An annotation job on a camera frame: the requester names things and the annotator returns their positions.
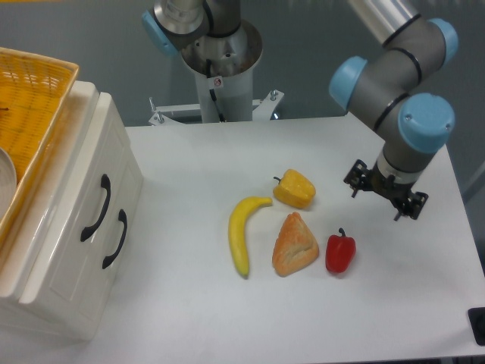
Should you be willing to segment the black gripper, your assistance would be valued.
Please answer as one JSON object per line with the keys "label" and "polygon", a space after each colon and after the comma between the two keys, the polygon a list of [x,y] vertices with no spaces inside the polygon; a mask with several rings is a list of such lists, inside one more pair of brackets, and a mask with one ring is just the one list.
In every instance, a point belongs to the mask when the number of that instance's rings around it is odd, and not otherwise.
{"label": "black gripper", "polygon": [[412,192],[412,184],[397,183],[394,174],[385,177],[377,166],[368,171],[361,159],[355,161],[343,182],[352,189],[352,198],[359,191],[370,190],[389,200],[397,210],[394,221],[403,216],[417,220],[429,197],[423,192]]}

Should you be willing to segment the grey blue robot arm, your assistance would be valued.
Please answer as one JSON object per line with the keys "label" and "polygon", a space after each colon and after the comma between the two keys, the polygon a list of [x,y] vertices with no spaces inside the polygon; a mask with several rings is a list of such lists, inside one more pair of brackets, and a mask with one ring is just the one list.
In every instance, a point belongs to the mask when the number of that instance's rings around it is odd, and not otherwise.
{"label": "grey blue robot arm", "polygon": [[[458,50],[458,35],[444,20],[425,20],[407,1],[352,1],[350,7],[383,47],[375,61],[344,61],[329,93],[384,141],[372,167],[356,162],[345,177],[354,192],[389,200],[398,216],[417,218],[427,194],[414,184],[455,126],[443,98],[415,93],[423,80]],[[262,54],[259,32],[240,15],[238,1],[158,1],[142,15],[154,44],[181,55],[196,79],[204,122],[267,120],[268,103],[252,104],[252,72]]]}

